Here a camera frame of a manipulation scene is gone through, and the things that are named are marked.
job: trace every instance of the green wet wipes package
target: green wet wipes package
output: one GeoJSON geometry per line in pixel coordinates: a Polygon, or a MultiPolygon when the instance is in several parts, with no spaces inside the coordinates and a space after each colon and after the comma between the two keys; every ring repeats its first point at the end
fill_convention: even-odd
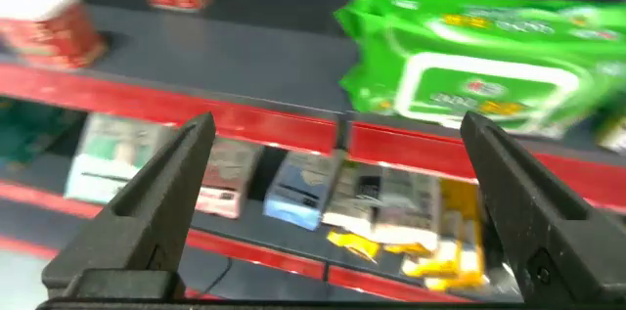
{"type": "Polygon", "coordinates": [[[341,80],[358,111],[458,128],[466,111],[558,137],[626,82],[626,4],[352,0],[361,50],[341,80]]]}

